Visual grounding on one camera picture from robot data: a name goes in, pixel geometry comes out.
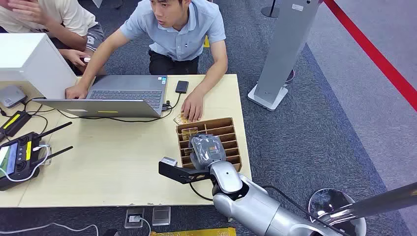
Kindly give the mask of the person's right hand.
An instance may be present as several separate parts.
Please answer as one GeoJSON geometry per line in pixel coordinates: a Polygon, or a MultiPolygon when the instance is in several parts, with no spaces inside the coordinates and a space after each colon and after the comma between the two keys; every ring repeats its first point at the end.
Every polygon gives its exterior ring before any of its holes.
{"type": "Polygon", "coordinates": [[[65,89],[66,99],[85,99],[88,94],[88,87],[84,85],[74,85],[65,89]]]}

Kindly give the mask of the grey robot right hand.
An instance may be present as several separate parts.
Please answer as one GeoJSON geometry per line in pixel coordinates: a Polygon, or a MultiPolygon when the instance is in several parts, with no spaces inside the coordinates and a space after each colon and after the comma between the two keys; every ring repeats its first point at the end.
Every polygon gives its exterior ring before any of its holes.
{"type": "Polygon", "coordinates": [[[190,160],[196,170],[205,170],[218,161],[226,161],[226,152],[218,136],[193,134],[188,146],[192,149],[190,160]]]}

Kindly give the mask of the person's left hand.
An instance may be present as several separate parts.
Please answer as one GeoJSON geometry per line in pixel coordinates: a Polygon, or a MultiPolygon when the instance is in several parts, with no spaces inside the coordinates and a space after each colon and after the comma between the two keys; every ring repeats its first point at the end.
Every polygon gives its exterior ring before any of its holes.
{"type": "Polygon", "coordinates": [[[189,122],[199,121],[203,115],[204,97],[203,95],[191,92],[185,99],[181,112],[183,117],[189,122]]]}

